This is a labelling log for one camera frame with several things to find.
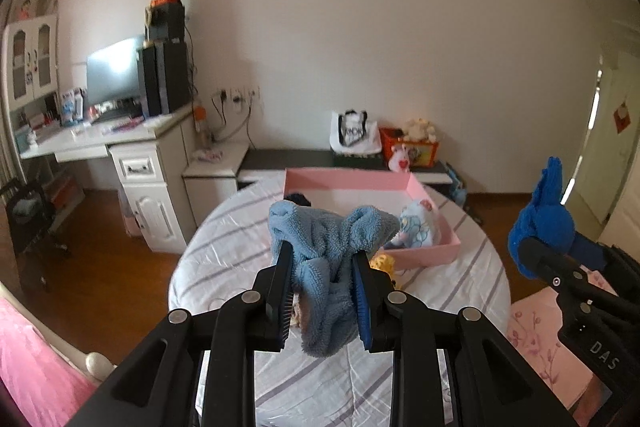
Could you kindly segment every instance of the white nightstand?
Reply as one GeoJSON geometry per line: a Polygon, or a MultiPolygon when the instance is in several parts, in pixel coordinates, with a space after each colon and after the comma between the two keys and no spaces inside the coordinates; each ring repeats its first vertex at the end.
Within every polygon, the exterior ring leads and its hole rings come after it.
{"type": "Polygon", "coordinates": [[[219,162],[192,161],[182,173],[198,226],[214,208],[238,191],[237,175],[249,146],[246,143],[225,142],[214,144],[213,149],[222,150],[219,162]]]}

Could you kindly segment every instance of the pink plush toy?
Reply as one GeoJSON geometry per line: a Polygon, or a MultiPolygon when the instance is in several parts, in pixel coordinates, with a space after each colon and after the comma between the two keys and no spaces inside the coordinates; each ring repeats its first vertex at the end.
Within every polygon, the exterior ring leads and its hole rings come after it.
{"type": "Polygon", "coordinates": [[[409,155],[404,144],[394,145],[391,150],[394,152],[389,158],[389,170],[393,172],[409,172],[409,155]]]}

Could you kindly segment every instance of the yellow plush toy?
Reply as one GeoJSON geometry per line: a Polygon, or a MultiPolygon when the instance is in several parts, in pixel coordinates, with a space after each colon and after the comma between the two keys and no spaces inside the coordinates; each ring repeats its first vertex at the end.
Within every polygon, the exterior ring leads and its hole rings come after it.
{"type": "Polygon", "coordinates": [[[377,254],[375,254],[369,261],[370,267],[388,273],[389,277],[391,277],[391,282],[393,283],[394,288],[396,288],[396,290],[399,290],[400,285],[394,279],[395,264],[396,260],[392,256],[390,256],[388,253],[382,252],[378,252],[377,254]]]}

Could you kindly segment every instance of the speaker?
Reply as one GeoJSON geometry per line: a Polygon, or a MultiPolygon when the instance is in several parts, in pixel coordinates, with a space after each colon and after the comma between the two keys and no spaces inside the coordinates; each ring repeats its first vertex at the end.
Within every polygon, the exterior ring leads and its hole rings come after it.
{"type": "Polygon", "coordinates": [[[157,42],[154,47],[162,114],[169,114],[191,101],[187,44],[157,42]]]}
{"type": "Polygon", "coordinates": [[[138,84],[140,85],[140,105],[145,118],[162,114],[154,46],[138,50],[138,84]]]}

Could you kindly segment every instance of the computer monitor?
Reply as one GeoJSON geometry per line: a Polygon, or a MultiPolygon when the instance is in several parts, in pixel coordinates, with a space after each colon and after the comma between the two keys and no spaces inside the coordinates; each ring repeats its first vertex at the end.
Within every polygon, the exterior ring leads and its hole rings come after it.
{"type": "Polygon", "coordinates": [[[139,35],[96,51],[86,60],[86,105],[140,96],[136,50],[139,35]]]}

